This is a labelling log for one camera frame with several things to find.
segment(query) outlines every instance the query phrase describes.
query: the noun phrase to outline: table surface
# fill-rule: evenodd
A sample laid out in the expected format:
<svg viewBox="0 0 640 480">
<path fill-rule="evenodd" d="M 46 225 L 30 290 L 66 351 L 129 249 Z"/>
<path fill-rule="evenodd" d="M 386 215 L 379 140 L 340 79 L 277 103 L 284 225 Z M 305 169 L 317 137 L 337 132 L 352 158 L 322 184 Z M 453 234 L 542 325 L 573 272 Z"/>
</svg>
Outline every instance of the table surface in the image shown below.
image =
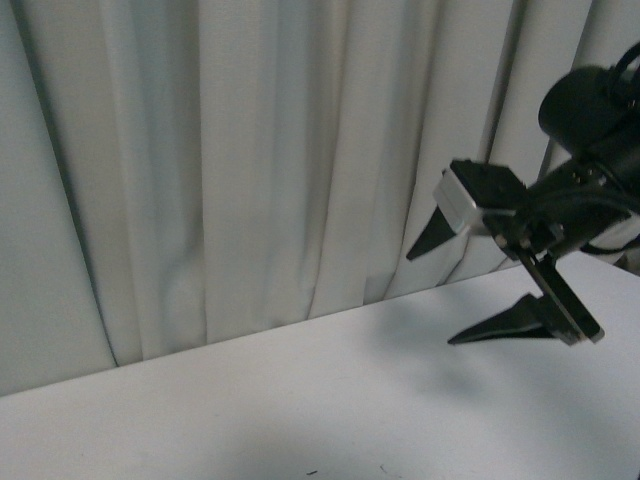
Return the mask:
<svg viewBox="0 0 640 480">
<path fill-rule="evenodd" d="M 0 478 L 635 480 L 640 279 L 559 267 L 597 345 L 447 345 L 518 267 L 0 398 Z"/>
</svg>

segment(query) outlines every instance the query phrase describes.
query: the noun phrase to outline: black cylinder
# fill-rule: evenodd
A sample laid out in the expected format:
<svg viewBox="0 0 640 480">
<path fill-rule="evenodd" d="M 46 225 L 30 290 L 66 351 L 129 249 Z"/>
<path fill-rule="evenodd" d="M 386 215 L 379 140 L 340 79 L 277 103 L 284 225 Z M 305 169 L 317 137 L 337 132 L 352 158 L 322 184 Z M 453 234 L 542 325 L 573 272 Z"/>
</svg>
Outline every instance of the black cylinder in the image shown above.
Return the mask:
<svg viewBox="0 0 640 480">
<path fill-rule="evenodd" d="M 628 114 L 607 97 L 607 78 L 600 67 L 578 68 L 561 78 L 540 106 L 540 127 L 571 155 L 605 138 Z"/>
</svg>

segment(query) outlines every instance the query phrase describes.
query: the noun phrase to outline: white curtain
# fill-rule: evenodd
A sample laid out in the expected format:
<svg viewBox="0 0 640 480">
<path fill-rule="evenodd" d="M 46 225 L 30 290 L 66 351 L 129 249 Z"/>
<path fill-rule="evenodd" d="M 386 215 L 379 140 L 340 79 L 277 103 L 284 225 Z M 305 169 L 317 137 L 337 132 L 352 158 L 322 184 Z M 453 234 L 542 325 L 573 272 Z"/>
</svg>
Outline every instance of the white curtain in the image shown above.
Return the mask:
<svg viewBox="0 0 640 480">
<path fill-rule="evenodd" d="M 498 268 L 404 259 L 452 158 L 534 181 L 628 1 L 0 0 L 0 394 Z"/>
</svg>

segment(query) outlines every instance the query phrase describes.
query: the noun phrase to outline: black cable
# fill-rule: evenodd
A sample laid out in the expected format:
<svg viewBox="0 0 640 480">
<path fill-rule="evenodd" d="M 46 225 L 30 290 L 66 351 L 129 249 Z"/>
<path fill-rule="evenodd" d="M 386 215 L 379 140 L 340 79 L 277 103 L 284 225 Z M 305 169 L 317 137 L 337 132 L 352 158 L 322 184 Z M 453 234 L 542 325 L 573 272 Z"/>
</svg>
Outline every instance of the black cable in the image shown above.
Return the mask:
<svg viewBox="0 0 640 480">
<path fill-rule="evenodd" d="M 607 93 L 609 96 L 613 94 L 613 90 L 624 71 L 629 65 L 631 65 L 631 62 L 633 62 L 638 57 L 640 57 L 640 42 L 636 43 L 629 50 L 627 50 L 625 54 L 620 58 L 620 61 L 618 61 L 615 67 L 613 67 L 613 69 L 611 70 L 607 82 Z"/>
<path fill-rule="evenodd" d="M 640 200 L 637 198 L 613 190 L 591 190 L 587 188 L 568 188 L 543 195 L 536 198 L 535 203 L 532 205 L 526 206 L 524 211 L 531 215 L 541 214 L 547 208 L 557 207 L 560 203 L 597 205 L 613 208 L 623 213 L 631 212 L 640 216 Z"/>
<path fill-rule="evenodd" d="M 613 255 L 616 253 L 622 253 L 630 248 L 640 247 L 640 238 L 634 238 L 633 240 L 628 241 L 623 246 L 618 248 L 600 248 L 596 247 L 591 243 L 587 243 L 586 245 L 580 248 L 581 252 L 588 253 L 589 255 Z"/>
<path fill-rule="evenodd" d="M 569 188 L 550 193 L 535 199 L 535 203 L 524 207 L 518 214 L 518 217 L 524 217 L 526 220 L 521 222 L 521 229 L 527 228 L 531 224 L 531 219 L 538 215 L 543 215 L 547 208 L 557 207 L 559 204 L 574 204 L 577 206 L 593 205 L 601 207 L 609 207 L 622 213 L 633 213 L 640 216 L 640 200 L 624 193 L 615 192 L 613 190 L 587 190 L 585 188 Z M 627 242 L 619 248 L 605 249 L 596 247 L 591 244 L 582 246 L 580 249 L 584 253 L 592 255 L 609 255 L 621 253 L 629 248 L 640 246 L 640 236 Z"/>
</svg>

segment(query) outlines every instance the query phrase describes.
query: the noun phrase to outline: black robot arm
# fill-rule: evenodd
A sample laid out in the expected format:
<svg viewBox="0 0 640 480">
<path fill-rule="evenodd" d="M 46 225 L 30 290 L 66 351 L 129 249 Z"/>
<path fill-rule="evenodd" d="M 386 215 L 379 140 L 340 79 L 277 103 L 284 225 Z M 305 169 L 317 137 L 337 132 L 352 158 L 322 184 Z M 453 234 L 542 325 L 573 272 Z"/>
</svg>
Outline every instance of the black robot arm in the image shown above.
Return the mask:
<svg viewBox="0 0 640 480">
<path fill-rule="evenodd" d="M 640 43 L 617 65 L 583 67 L 548 92 L 538 120 L 571 158 L 528 188 L 504 166 L 454 160 L 434 192 L 438 208 L 407 258 L 428 253 L 459 233 L 491 235 L 540 287 L 512 308 L 454 336 L 449 343 L 496 338 L 558 338 L 568 345 L 604 336 L 555 269 L 563 255 L 615 250 L 592 246 L 612 225 L 640 215 Z"/>
</svg>

